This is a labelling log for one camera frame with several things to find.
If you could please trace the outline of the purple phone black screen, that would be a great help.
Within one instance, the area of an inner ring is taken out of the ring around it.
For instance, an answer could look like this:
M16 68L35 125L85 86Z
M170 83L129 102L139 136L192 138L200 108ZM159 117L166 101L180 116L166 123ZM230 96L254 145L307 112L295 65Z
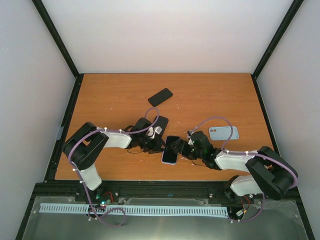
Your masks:
M168 125L169 119L164 116L159 116L158 119L155 121L155 124L152 126L155 128L161 128L161 132L158 134L160 137L163 136L165 129Z

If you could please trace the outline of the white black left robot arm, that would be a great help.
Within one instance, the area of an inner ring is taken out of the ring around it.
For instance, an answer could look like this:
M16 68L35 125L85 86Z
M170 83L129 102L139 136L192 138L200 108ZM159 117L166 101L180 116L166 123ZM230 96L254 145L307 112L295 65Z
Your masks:
M65 142L62 152L79 176L80 183L86 186L86 195L96 202L104 195L104 188L100 186L102 179L95 166L101 151L104 148L130 150L138 147L148 154L166 152L169 147L162 136L168 123L169 119L161 115L153 122L141 117L135 125L124 130L100 128L86 122Z

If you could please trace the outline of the blue phone black screen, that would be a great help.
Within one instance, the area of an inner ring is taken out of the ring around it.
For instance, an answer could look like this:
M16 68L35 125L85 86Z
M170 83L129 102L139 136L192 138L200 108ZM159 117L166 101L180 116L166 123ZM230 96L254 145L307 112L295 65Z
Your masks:
M167 136L165 140L165 150L162 153L161 162L164 164L175 165L178 154L175 152L173 145L179 140L178 136Z

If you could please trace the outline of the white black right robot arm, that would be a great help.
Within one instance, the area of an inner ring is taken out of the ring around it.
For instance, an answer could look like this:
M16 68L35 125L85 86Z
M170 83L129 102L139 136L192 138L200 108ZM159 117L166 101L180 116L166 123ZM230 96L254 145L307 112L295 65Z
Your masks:
M209 169L246 172L246 176L235 175L224 185L224 195L232 203L256 194L278 201L298 183L297 171L268 146L253 151L215 148L202 131L194 131L188 133L187 140L178 138L169 147L191 161L200 159Z

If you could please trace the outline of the lavender phone case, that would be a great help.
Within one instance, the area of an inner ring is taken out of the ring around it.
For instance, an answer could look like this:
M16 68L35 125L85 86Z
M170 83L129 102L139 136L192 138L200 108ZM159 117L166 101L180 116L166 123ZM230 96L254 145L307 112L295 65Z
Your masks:
M161 162L164 164L175 165L177 163L178 154L174 152L163 152L161 157Z

